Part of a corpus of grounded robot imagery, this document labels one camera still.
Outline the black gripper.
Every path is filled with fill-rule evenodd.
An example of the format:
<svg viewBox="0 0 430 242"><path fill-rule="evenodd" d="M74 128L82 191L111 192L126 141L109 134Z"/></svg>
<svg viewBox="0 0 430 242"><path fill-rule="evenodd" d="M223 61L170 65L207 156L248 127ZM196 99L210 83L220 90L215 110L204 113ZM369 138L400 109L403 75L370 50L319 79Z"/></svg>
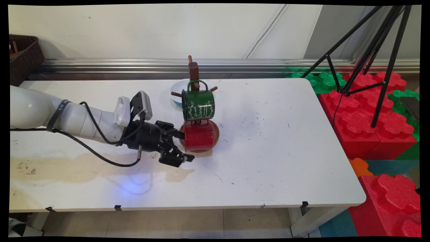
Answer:
<svg viewBox="0 0 430 242"><path fill-rule="evenodd" d="M145 152L159 152L159 163L172 167L180 167L185 162L192 162L195 159L194 155L181 152L177 146L167 145L165 139L175 137L185 139L185 133L180 132L172 123L164 121L156 121L155 124L144 122L141 129L135 134L132 132L137 130L141 122L138 120L131 121L125 128L122 138L125 139L122 144L127 145L131 150L138 150L139 146Z"/></svg>

